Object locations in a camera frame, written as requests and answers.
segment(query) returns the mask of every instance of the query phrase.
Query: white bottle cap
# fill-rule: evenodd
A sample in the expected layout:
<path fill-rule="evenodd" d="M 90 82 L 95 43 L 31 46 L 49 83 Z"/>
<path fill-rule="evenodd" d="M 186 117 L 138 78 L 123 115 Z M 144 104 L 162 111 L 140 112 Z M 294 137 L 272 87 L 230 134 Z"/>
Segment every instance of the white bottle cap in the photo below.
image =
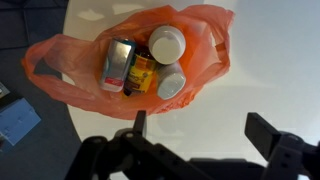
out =
<path fill-rule="evenodd" d="M 186 78 L 182 74 L 172 74 L 162 80 L 159 84 L 157 94 L 163 100 L 170 99 L 178 94 L 185 83 Z"/>
<path fill-rule="evenodd" d="M 176 62 L 186 49 L 186 40 L 181 31 L 172 26 L 161 26 L 149 38 L 149 50 L 161 64 Z"/>

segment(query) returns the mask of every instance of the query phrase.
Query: plastic bag handle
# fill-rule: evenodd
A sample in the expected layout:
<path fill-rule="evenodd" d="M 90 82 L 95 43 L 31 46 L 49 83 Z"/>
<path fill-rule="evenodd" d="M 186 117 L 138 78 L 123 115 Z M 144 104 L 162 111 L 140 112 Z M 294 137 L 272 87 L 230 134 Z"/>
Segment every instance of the plastic bag handle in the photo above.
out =
<path fill-rule="evenodd" d="M 76 86 L 64 82 L 53 75 L 34 74 L 36 65 L 40 60 L 44 60 L 47 52 L 56 44 L 59 38 L 65 38 L 63 35 L 56 35 L 46 41 L 37 43 L 30 47 L 22 59 L 25 73 L 30 81 L 32 81 L 40 89 L 43 89 L 59 101 L 64 101 L 72 106 L 87 106 L 87 109 L 93 107 L 96 97 L 87 91 L 84 91 Z"/>

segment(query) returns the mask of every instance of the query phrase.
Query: red label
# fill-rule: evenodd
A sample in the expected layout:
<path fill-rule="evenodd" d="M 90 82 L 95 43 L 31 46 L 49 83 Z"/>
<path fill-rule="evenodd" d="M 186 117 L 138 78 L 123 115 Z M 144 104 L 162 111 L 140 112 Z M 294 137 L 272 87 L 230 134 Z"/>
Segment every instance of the red label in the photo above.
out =
<path fill-rule="evenodd" d="M 107 84 L 115 85 L 115 86 L 122 86 L 123 85 L 123 81 L 121 81 L 119 79 L 114 79 L 114 78 L 106 78 L 104 80 L 104 82 Z"/>

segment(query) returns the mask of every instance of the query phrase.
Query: dark floor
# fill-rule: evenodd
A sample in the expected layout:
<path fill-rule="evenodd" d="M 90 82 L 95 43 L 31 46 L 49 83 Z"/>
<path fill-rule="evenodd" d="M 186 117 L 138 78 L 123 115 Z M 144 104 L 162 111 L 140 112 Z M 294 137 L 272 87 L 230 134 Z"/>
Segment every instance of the dark floor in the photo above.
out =
<path fill-rule="evenodd" d="M 0 0 L 0 81 L 25 97 L 42 119 L 1 155 L 1 180 L 64 179 L 79 148 L 67 106 L 35 87 L 21 66 L 28 46 L 62 32 L 66 6 L 65 0 Z M 37 71 L 61 77 L 45 64 Z"/>

